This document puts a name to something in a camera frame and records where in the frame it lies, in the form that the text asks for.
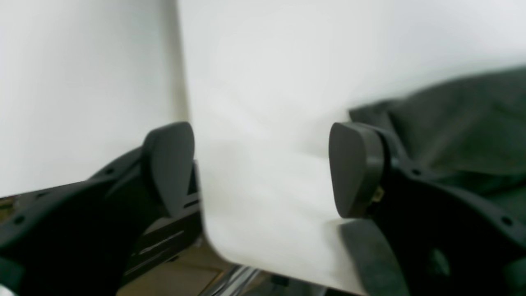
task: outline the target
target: gray cloth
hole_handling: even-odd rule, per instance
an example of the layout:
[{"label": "gray cloth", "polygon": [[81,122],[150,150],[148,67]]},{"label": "gray cloth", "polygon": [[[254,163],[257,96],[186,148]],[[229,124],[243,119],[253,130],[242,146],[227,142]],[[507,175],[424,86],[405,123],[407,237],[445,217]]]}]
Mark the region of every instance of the gray cloth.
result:
[{"label": "gray cloth", "polygon": [[392,131],[440,182],[485,197],[526,223],[526,68],[443,83],[351,110]]}]

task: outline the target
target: black plastic part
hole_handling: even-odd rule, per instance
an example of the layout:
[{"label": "black plastic part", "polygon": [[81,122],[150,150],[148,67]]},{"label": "black plastic part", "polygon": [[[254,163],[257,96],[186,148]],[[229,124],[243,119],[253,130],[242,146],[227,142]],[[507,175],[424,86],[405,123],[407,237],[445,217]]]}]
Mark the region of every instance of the black plastic part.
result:
[{"label": "black plastic part", "polygon": [[366,216],[385,166],[379,135],[359,124],[335,123],[329,136],[329,162],[340,216]]},{"label": "black plastic part", "polygon": [[342,241],[354,258],[361,283],[371,296],[408,296],[400,264],[389,242],[371,219],[342,224]]},{"label": "black plastic part", "polygon": [[[385,194],[368,214],[387,239],[410,295],[515,295],[524,291],[518,280],[526,274],[526,264],[521,263],[526,258],[524,224],[480,196],[426,179],[398,150],[389,133],[362,124],[348,123],[347,127],[369,129],[380,136],[385,169],[379,185]],[[348,143],[357,141],[356,133],[342,132],[331,134],[331,144],[336,136],[349,137]],[[360,150],[353,156],[365,157]],[[365,162],[348,161],[345,157],[351,156],[342,154],[330,157],[333,182],[335,172],[339,172],[332,170],[333,163]],[[348,251],[354,260],[363,260],[363,255],[349,245]],[[364,277],[371,276],[367,272],[371,265],[357,267]],[[391,294],[382,289],[368,289],[368,293]]]},{"label": "black plastic part", "polygon": [[276,285],[282,285],[283,287],[288,287],[289,281],[290,281],[289,278],[282,277],[277,274],[273,274],[272,277],[270,278],[271,283],[276,284]]},{"label": "black plastic part", "polygon": [[22,194],[31,203],[0,224],[0,283],[20,296],[115,295],[137,239],[184,212],[193,155],[190,125],[173,124],[86,181]]},{"label": "black plastic part", "polygon": [[343,292],[335,289],[327,289],[323,296],[358,296],[357,294],[351,294],[348,292]]},{"label": "black plastic part", "polygon": [[177,254],[194,243],[202,233],[200,212],[177,220],[141,236],[134,245],[121,287],[165,261],[175,261]]},{"label": "black plastic part", "polygon": [[194,133],[180,122],[151,131],[142,151],[146,184],[164,216],[177,217],[184,206],[194,165]]}]

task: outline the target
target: white wall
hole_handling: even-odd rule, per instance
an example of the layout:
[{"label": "white wall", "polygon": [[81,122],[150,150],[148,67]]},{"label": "white wall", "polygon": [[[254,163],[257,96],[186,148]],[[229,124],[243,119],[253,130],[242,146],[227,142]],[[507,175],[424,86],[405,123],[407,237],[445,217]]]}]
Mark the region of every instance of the white wall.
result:
[{"label": "white wall", "polygon": [[0,0],[0,196],[81,181],[184,119],[172,0]]}]

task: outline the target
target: screw hole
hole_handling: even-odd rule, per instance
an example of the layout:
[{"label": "screw hole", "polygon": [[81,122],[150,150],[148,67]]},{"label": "screw hole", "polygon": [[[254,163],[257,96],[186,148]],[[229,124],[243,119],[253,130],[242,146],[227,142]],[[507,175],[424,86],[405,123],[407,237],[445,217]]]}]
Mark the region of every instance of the screw hole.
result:
[{"label": "screw hole", "polygon": [[24,216],[17,217],[15,219],[15,224],[16,225],[22,224],[22,222],[24,222],[24,220],[25,220]]},{"label": "screw hole", "polygon": [[502,217],[500,220],[502,221],[502,223],[506,224],[507,226],[513,225],[513,221],[508,217]]}]

